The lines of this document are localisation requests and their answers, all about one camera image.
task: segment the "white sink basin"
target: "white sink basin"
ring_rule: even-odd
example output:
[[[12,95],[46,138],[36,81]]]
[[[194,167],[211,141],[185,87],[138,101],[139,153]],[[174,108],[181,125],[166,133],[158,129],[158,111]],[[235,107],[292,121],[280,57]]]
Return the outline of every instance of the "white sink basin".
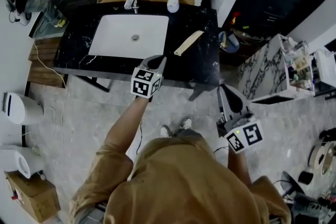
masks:
[[[89,55],[144,59],[162,55],[169,18],[116,14],[101,18]]]

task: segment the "sneaker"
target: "sneaker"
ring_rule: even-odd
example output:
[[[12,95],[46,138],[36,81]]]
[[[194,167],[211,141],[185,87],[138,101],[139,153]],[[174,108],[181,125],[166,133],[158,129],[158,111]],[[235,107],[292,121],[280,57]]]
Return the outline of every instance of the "sneaker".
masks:
[[[160,137],[171,137],[172,136],[172,131],[169,129],[169,127],[167,125],[164,125],[161,127],[160,130]]]
[[[54,27],[63,27],[66,23],[67,23],[66,20],[60,19],[60,20],[58,20],[57,25],[54,25]]]
[[[181,123],[182,129],[191,129],[192,120],[189,117],[185,117]]]

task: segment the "tiled floor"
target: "tiled floor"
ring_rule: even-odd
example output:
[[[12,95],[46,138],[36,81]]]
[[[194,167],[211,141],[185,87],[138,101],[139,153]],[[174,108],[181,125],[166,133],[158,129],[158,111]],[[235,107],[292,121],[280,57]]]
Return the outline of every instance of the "tiled floor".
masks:
[[[101,80],[101,83],[107,86],[110,81]],[[72,76],[68,80],[68,89],[37,84],[30,87],[32,98],[41,102],[44,108],[51,106],[56,110],[56,126],[54,111],[46,110],[41,123],[28,127],[32,133],[27,135],[27,141],[28,145],[37,146],[46,160],[45,173],[57,187],[62,207],[60,217],[64,220],[69,199],[86,179],[96,150],[134,98],[129,87],[129,82],[113,81],[111,91],[105,93]],[[142,119],[143,139],[139,151],[148,141],[159,137],[161,125],[167,124],[174,130],[187,115],[192,116],[193,129],[206,138],[213,150],[227,144],[218,138],[216,129],[219,119],[216,91],[204,92],[194,102],[188,102],[191,93],[191,90],[181,88],[160,89]],[[272,106],[252,104],[251,109],[261,119],[266,139],[246,152],[253,180],[267,175],[276,181],[283,170],[297,179],[306,167],[319,133],[336,127],[336,100],[325,101],[322,97]],[[140,130],[128,151],[133,160],[139,143]],[[216,158],[226,165],[227,151],[218,151]],[[313,182],[304,190],[315,196],[327,190],[334,178],[335,174],[321,178],[316,172]]]

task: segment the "drain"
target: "drain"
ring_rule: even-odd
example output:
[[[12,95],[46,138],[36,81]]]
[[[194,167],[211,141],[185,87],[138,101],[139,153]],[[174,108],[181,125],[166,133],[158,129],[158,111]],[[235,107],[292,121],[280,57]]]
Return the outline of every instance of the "drain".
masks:
[[[132,40],[133,42],[137,42],[139,39],[140,39],[140,36],[139,36],[139,35],[133,35],[133,36],[131,37],[131,40]]]

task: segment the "faucet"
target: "faucet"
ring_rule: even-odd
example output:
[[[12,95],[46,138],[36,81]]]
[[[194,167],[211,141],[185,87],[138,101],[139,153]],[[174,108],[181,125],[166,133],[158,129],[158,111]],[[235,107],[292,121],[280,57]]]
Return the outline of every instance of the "faucet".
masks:
[[[134,13],[137,14],[139,9],[138,0],[126,0],[124,8],[134,9]]]

